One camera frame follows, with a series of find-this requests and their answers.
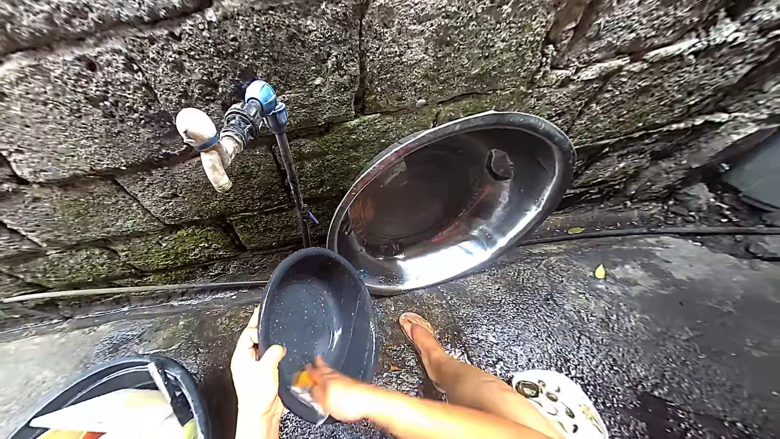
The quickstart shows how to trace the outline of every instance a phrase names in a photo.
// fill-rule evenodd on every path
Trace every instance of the blue pipe fitting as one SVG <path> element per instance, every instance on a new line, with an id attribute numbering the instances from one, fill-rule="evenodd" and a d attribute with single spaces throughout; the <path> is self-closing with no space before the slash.
<path id="1" fill-rule="evenodd" d="M 287 130 L 287 106 L 276 100 L 276 91 L 264 80 L 254 80 L 244 92 L 244 102 L 260 105 L 265 124 L 273 134 Z"/>
<path id="2" fill-rule="evenodd" d="M 287 105 L 281 102 L 276 104 L 276 109 L 265 117 L 265 125 L 273 134 L 281 134 L 287 131 Z"/>
<path id="3" fill-rule="evenodd" d="M 244 102 L 257 101 L 261 107 L 261 115 L 268 116 L 276 109 L 276 91 L 264 80 L 254 80 L 244 91 Z"/>

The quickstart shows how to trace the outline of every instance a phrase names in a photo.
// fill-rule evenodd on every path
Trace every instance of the yellow leaf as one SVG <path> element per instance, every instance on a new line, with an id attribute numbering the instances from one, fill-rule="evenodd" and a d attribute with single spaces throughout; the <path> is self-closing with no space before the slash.
<path id="1" fill-rule="evenodd" d="M 604 268 L 604 264 L 598 264 L 593 275 L 596 276 L 596 279 L 604 279 L 607 276 L 607 269 Z"/>

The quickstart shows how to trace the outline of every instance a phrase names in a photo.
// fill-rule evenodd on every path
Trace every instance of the black pipe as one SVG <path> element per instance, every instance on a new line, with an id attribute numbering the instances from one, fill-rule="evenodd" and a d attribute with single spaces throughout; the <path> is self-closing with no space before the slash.
<path id="1" fill-rule="evenodd" d="M 279 145 L 279 152 L 282 154 L 282 163 L 287 172 L 287 183 L 292 190 L 292 199 L 295 202 L 296 215 L 298 216 L 298 225 L 300 226 L 300 235 L 303 238 L 303 247 L 311 247 L 311 234 L 309 232 L 309 211 L 303 204 L 303 196 L 300 193 L 298 185 L 298 174 L 295 172 L 293 163 L 293 154 L 290 151 L 290 143 L 287 141 L 287 133 L 276 134 L 276 143 Z"/>
<path id="2" fill-rule="evenodd" d="M 776 235 L 780 227 L 646 227 L 636 229 L 597 230 L 579 234 L 565 234 L 529 239 L 517 244 L 526 245 L 547 244 L 550 242 L 575 241 L 596 237 L 640 236 L 640 235 Z"/>

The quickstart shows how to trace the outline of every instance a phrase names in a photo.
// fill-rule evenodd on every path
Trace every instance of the hand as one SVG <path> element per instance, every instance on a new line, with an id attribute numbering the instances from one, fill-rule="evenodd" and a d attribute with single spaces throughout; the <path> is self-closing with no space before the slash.
<path id="1" fill-rule="evenodd" d="M 257 359 L 257 323 L 260 307 L 255 308 L 249 323 L 241 333 L 230 360 L 230 373 L 239 400 L 239 417 L 258 419 L 281 416 L 284 405 L 279 399 L 279 362 L 285 349 L 273 345 Z"/>
<path id="2" fill-rule="evenodd" d="M 336 372 L 318 356 L 306 366 L 315 385 L 311 396 L 319 405 L 340 421 L 357 421 L 367 416 L 373 388 Z"/>

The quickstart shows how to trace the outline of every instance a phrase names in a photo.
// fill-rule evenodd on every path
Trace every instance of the wet ground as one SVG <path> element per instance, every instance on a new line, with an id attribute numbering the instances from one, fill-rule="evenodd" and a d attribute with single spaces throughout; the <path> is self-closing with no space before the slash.
<path id="1" fill-rule="evenodd" d="M 607 276 L 593 271 L 604 264 Z M 780 434 L 780 266 L 676 237 L 517 248 L 491 268 L 375 298 L 375 383 L 437 398 L 395 320 L 417 311 L 463 361 L 508 379 L 553 369 L 591 396 L 612 437 Z M 232 436 L 229 357 L 259 291 L 75 318 L 0 341 L 0 436 L 89 365 L 166 355 L 198 379 L 216 429 Z M 313 427 L 285 414 L 283 437 L 383 437 L 368 422 Z"/>

